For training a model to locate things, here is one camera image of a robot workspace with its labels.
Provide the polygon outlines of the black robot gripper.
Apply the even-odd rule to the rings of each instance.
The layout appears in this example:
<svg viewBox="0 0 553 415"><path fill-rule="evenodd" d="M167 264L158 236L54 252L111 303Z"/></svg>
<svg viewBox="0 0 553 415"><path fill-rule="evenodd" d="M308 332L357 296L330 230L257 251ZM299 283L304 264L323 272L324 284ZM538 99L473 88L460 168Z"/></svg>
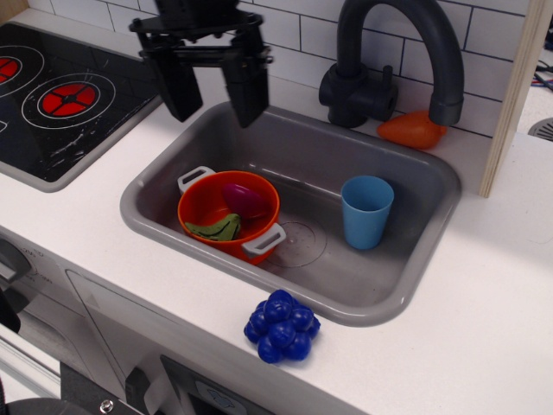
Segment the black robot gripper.
<svg viewBox="0 0 553 415"><path fill-rule="evenodd" d="M157 17L135 18L147 67L169 112L186 121L203 105L190 65L221 65L232 109L242 128L269 105L267 66L273 61L260 26L264 19L237 1L156 1Z"/></svg>

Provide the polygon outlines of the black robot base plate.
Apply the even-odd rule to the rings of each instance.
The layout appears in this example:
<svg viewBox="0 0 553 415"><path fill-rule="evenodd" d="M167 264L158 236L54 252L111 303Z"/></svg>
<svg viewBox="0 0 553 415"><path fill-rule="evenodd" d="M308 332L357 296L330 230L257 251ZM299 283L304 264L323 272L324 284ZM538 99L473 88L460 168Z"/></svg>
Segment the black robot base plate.
<svg viewBox="0 0 553 415"><path fill-rule="evenodd" d="M28 398L5 401L1 386L2 414L142 414L65 363L60 364L60 398Z"/></svg>

